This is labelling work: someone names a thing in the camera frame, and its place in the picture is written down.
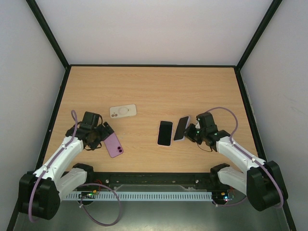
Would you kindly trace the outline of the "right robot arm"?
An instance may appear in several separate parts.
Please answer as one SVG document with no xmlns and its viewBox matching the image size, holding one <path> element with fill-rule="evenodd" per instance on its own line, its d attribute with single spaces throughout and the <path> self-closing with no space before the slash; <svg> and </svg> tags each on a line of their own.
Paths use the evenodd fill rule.
<svg viewBox="0 0 308 231">
<path fill-rule="evenodd" d="M 257 211 L 282 207 L 288 192 L 279 165 L 253 155 L 233 139 L 233 134 L 219 130 L 210 112 L 199 114 L 196 120 L 196 125 L 185 129 L 184 136 L 198 145 L 204 142 L 238 167 L 235 170 L 220 164 L 211 168 L 210 184 L 217 189 L 223 185 L 237 189 Z"/>
</svg>

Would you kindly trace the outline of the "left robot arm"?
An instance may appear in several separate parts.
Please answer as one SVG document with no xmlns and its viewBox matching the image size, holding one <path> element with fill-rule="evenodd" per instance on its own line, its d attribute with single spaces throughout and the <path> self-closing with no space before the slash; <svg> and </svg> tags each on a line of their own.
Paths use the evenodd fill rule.
<svg viewBox="0 0 308 231">
<path fill-rule="evenodd" d="M 19 180 L 18 211 L 27 214 L 30 222 L 53 218 L 63 198 L 88 181 L 93 171 L 91 166 L 82 164 L 67 174 L 64 172 L 78 154 L 101 148 L 102 141 L 109 136 L 100 114 L 85 112 L 78 121 L 72 110 L 71 116 L 75 123 L 55 153 L 40 168 L 25 173 Z"/>
</svg>

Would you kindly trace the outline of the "purple phone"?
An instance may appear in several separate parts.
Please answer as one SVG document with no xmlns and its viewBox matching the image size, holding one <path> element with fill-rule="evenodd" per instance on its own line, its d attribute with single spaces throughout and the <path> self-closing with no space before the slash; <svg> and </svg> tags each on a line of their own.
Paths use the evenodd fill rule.
<svg viewBox="0 0 308 231">
<path fill-rule="evenodd" d="M 111 134 L 103 142 L 111 158 L 115 158 L 124 153 L 124 149 L 115 133 Z"/>
</svg>

